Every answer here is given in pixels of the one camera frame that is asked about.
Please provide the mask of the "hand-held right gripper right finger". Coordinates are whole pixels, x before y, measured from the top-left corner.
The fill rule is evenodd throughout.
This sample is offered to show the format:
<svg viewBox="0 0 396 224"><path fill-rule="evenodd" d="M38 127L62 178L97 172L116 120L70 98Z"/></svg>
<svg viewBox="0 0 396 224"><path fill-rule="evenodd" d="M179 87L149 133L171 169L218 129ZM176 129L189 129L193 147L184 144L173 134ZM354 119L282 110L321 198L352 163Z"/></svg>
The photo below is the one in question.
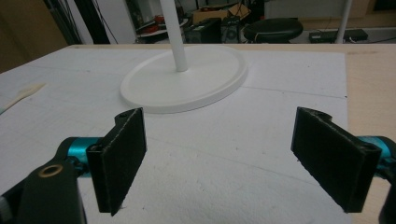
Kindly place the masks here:
<svg viewBox="0 0 396 224"><path fill-rule="evenodd" d="M299 107L291 151L302 166L346 213L359 213L381 149L332 122L324 112Z"/></svg>

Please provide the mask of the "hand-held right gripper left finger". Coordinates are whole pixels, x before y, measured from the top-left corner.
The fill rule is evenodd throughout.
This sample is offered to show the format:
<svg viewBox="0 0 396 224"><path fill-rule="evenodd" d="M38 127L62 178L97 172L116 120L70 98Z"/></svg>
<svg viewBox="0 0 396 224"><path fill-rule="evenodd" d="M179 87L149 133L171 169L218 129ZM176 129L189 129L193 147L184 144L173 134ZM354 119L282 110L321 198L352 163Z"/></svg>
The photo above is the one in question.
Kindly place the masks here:
<svg viewBox="0 0 396 224"><path fill-rule="evenodd" d="M88 164L101 213L118 213L146 152L142 108L118 114L110 132L88 147Z"/></svg>

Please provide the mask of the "white foam mat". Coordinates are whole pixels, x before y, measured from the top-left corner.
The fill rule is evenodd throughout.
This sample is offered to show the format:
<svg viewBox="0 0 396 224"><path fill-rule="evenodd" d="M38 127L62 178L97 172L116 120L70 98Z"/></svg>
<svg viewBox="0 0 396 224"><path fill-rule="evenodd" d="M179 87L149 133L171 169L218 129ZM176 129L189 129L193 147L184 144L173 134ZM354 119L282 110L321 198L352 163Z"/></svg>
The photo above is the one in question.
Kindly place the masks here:
<svg viewBox="0 0 396 224"><path fill-rule="evenodd" d="M102 136L125 110L124 76L149 49L62 49L0 74L0 193L48 161L69 136ZM89 224L350 224L290 149L298 107L347 125L341 53L248 50L245 83L185 113L146 115L148 150L122 209L99 212L79 182Z"/></svg>

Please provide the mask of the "white lamp stand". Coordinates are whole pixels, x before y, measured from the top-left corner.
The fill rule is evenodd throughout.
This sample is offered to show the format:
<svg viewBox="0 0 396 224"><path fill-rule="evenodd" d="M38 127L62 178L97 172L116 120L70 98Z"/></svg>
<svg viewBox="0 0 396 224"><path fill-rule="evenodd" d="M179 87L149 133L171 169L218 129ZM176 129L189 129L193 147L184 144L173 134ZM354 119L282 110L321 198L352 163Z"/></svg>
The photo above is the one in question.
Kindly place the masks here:
<svg viewBox="0 0 396 224"><path fill-rule="evenodd" d="M211 105L246 80L248 64L240 51L225 46L183 45L174 0L160 0L171 50L129 72L120 84L128 105L150 114L171 114Z"/></svg>

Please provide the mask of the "cream plastic spatula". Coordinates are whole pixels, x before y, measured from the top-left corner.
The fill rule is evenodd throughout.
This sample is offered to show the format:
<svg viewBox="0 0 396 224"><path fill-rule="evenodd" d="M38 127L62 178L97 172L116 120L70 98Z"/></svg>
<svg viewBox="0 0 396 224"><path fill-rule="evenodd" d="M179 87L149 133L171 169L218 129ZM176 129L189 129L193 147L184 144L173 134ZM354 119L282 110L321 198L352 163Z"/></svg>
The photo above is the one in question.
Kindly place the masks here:
<svg viewBox="0 0 396 224"><path fill-rule="evenodd" d="M36 92L41 90L44 86L45 83L37 83L37 84L31 84L26 88L20 90L13 100L11 100L6 105L0 107L0 115L2 115L4 112L6 112L8 109L10 109L12 106L14 106L16 103L23 100L24 98L35 94Z"/></svg>

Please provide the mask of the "black power strip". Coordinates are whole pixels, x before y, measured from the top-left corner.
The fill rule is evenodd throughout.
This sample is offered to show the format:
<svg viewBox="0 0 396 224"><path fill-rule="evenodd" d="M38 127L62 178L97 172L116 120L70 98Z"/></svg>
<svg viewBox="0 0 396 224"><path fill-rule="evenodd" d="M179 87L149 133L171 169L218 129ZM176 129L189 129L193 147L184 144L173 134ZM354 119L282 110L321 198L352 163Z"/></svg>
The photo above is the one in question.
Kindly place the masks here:
<svg viewBox="0 0 396 224"><path fill-rule="evenodd" d="M309 41L313 44L334 43L338 37L337 31L317 31L308 35ZM362 29L346 30L343 40L347 42L364 41L368 39L368 34Z"/></svg>

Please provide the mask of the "white pole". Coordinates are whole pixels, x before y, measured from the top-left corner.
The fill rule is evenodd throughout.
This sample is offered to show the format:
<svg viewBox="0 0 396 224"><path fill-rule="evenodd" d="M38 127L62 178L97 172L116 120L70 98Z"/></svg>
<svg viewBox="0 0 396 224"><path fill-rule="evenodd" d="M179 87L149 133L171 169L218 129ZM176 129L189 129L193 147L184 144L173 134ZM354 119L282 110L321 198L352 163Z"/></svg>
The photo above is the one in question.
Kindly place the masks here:
<svg viewBox="0 0 396 224"><path fill-rule="evenodd" d="M344 35L347 28L347 21L350 14L350 9L352 7L353 0L345 0L345 6L343 8L342 18L340 22L340 26L337 30L335 44L343 44L344 43Z"/></svg>

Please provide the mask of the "black round stool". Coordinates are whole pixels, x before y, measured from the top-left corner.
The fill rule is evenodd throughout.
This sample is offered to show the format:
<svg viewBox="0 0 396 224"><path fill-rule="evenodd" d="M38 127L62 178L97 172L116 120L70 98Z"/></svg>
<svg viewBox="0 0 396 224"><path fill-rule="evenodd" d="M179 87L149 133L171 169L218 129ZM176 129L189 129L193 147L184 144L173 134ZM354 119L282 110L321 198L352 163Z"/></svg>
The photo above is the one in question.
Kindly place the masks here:
<svg viewBox="0 0 396 224"><path fill-rule="evenodd" d="M295 19L275 18L255 21L248 25L243 33L252 43L289 43L304 30L303 25Z"/></svg>

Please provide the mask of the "black equipment box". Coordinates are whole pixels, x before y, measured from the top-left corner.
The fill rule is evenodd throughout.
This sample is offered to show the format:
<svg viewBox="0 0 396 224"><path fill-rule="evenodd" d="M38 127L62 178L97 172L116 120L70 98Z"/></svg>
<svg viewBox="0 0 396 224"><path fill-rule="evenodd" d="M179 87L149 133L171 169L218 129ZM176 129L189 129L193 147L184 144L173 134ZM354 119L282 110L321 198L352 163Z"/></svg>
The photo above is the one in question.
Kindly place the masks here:
<svg viewBox="0 0 396 224"><path fill-rule="evenodd" d="M218 44L221 42L221 18L208 18L184 31L188 44Z"/></svg>

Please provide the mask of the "cardboard box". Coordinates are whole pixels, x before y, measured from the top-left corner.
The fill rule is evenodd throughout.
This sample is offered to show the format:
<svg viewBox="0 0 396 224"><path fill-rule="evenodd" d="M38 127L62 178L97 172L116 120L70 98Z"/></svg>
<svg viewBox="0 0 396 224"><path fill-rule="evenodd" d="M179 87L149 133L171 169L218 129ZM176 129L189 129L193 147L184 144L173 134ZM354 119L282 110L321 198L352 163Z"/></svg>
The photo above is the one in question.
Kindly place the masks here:
<svg viewBox="0 0 396 224"><path fill-rule="evenodd" d="M202 7L192 13L192 23L197 24L211 18L220 18L223 20L230 16L236 16L240 19L244 19L250 14L250 12L251 10L241 3L215 7Z"/></svg>

